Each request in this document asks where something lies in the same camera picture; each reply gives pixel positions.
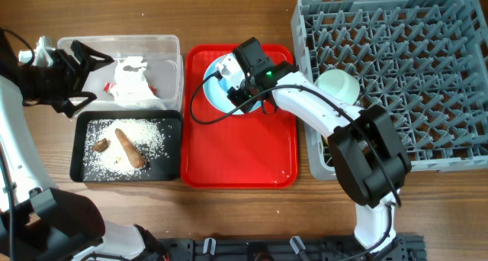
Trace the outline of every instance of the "red tray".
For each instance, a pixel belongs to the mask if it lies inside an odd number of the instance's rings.
[[[297,119],[294,115],[282,110],[266,115],[259,108],[211,125],[198,124],[190,116],[191,95],[202,82],[207,67],[216,58],[232,53],[235,47],[235,44],[200,45],[188,54],[181,177],[188,185],[199,189],[285,188],[298,175]],[[293,63],[293,57],[285,47],[274,44],[263,44],[262,47],[274,63],[283,60]],[[223,115],[207,100],[203,89],[194,99],[193,109],[202,121]]]

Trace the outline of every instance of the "wood grain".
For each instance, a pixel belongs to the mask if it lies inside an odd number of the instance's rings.
[[[251,36],[292,50],[297,0],[0,0],[0,25],[30,44],[40,35],[175,34],[183,57],[198,44]],[[21,44],[12,41],[16,50]],[[300,175],[284,190],[195,190],[182,181],[84,185],[69,178],[75,120],[25,109],[45,167],[63,190],[89,197],[105,220],[156,237],[303,237],[350,234],[355,207],[337,182],[310,175],[299,122]],[[402,190],[399,232],[425,236],[429,260],[488,259],[488,171],[415,172]]]

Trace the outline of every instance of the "wooden tabletop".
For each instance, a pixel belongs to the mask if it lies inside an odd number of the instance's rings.
[[[34,45],[39,36],[174,34],[181,53],[251,36],[292,50],[297,0],[0,0],[0,26]],[[12,40],[16,51],[21,43]],[[299,121],[300,175],[283,190],[205,190],[174,182],[85,185],[69,178],[75,120],[51,107],[25,109],[45,167],[59,187],[89,197],[105,220],[139,224],[156,237],[323,237],[351,234],[355,206],[336,181],[310,175]],[[414,172],[395,228],[425,236],[429,260],[488,259],[488,170]]]

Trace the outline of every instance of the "light blue plate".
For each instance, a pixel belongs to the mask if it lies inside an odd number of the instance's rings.
[[[205,71],[205,75],[203,79],[208,77],[210,74],[215,72],[215,65],[223,56],[214,60],[210,66],[208,66],[207,71]],[[229,86],[227,85],[227,81],[225,79],[221,79],[220,81],[213,77],[209,79],[204,84],[204,93],[207,97],[207,100],[218,110],[222,111],[223,113],[227,113],[232,111],[236,106],[227,98],[227,90]],[[252,107],[251,111],[256,110],[260,106],[260,102],[256,102]],[[242,111],[238,110],[233,113],[233,115],[241,115]]]

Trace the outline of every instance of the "white granules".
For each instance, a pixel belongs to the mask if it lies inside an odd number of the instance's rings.
[[[114,181],[141,177],[149,170],[148,163],[142,169],[134,169],[115,135],[122,130],[129,141],[143,154],[144,160],[154,160],[167,155],[164,151],[165,135],[158,130],[158,121],[123,119],[92,120],[88,123],[85,138],[84,181]],[[109,147],[102,153],[93,150],[99,140],[106,138]]]

